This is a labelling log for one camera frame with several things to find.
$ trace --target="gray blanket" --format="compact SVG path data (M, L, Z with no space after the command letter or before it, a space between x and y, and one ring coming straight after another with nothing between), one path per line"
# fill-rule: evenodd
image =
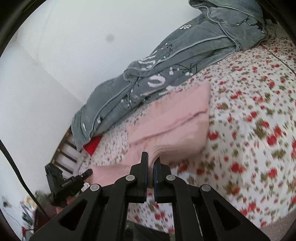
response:
M141 103L156 100L206 66L266 37L255 0L189 0L189 4L202 14L171 33L149 56L132 62L120 76L97 86L75 114L72 132L77 150Z

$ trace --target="white letter on blanket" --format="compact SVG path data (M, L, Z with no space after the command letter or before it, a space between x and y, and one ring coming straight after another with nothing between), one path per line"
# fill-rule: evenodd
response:
M165 83L165 78L163 76L153 75L149 79L151 79L151 80L158 80L160 82L158 84L154 84L154 83L148 82L147 84L149 85L149 87L152 87L152 88L160 87L160 86L162 86Z

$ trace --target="folded blanket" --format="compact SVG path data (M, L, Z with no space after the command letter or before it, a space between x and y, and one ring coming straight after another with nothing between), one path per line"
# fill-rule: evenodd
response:
M255 0L190 0L189 4L202 14L175 30L148 57L132 62L122 75L96 87L75 114L72 132L77 150L141 103L156 100L206 66L266 37Z
M210 84L188 91L171 93L162 102L154 102L148 115L128 128L129 151L120 164L92 167L90 184L113 184L128 175L132 165L140 163L148 152L148 171L152 175L157 157L163 164L181 162L196 155L205 146L209 127Z

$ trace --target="white wall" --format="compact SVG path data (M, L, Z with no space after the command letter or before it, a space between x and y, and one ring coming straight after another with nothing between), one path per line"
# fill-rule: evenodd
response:
M81 106L18 42L10 42L0 58L0 138L33 193L49 192L44 166ZM13 205L5 210L22 224L19 202L27 194L2 153L0 196ZM20 235L19 225L4 215Z
M18 42L85 103L98 84L199 14L187 0L47 0L22 25Z

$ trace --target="pink garment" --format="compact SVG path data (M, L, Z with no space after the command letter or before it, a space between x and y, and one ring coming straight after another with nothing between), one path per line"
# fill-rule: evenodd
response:
M198 154L206 144L209 128L210 84L205 83L179 93L170 93L153 102L149 114L136 126L128 126L129 150L120 164L92 167L89 184L113 184L128 175L132 165L148 152L151 176L157 157L163 164L181 162Z

